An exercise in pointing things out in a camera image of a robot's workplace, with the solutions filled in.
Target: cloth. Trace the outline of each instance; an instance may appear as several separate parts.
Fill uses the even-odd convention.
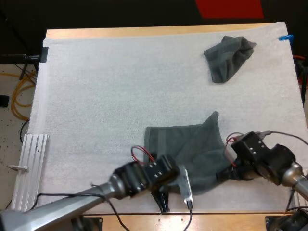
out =
[[[214,83],[225,83],[254,52],[256,43],[244,37],[224,36],[221,43],[204,52]]]
[[[200,125],[147,127],[144,146],[157,157],[168,154],[178,165],[185,165],[194,195],[217,185],[215,174],[230,165],[224,155],[218,112]]]

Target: floor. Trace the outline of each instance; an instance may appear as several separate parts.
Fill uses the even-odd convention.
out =
[[[33,71],[34,67],[29,66],[28,71]],[[0,64],[0,73],[12,73],[20,75],[21,70],[14,64]],[[0,76],[0,94],[11,97],[17,83],[16,77]],[[34,88],[30,88],[21,93],[18,100],[22,104],[31,103],[34,96]],[[31,108],[18,108],[25,116],[30,117]],[[308,122],[308,100],[305,105],[306,121]],[[7,108],[0,108],[0,210],[4,209],[12,199],[16,172],[7,168],[8,165],[19,163],[22,143],[20,141],[20,129],[24,121],[17,119],[11,112],[11,98]]]

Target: metal arm segment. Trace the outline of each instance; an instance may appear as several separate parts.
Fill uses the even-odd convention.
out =
[[[306,201],[308,201],[308,181],[306,178],[299,181],[294,186],[295,191],[297,191]]]
[[[106,199],[122,199],[125,197],[125,188],[122,180],[117,175],[112,175],[107,183],[82,191],[80,194],[100,194]],[[1,219],[5,231],[44,230],[76,217],[101,202],[102,199],[95,196],[66,197],[25,213],[4,211]]]

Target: black background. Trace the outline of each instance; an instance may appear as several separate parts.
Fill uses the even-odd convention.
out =
[[[264,20],[204,20],[194,0],[0,0],[0,63],[14,62],[15,56],[7,54],[40,54],[47,29],[278,21],[286,22],[289,34],[295,36],[293,53],[307,54],[308,1],[261,3]]]

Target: white foam sheet edge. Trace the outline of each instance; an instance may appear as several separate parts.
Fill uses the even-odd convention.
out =
[[[174,36],[45,39],[30,133],[50,135],[41,192],[77,193],[108,180],[131,161],[147,126],[203,123],[219,112],[222,138],[234,131],[277,130],[308,140],[285,23],[257,29]],[[230,81],[215,84],[203,52],[224,35],[256,42]],[[307,147],[282,135],[265,143],[289,147],[304,168]],[[194,197],[194,211],[282,211],[289,189],[264,179],[228,181]],[[40,205],[58,198],[45,197]],[[151,197],[112,200],[120,213],[159,212]],[[179,195],[171,211],[186,211]],[[112,213],[101,204],[88,213]]]

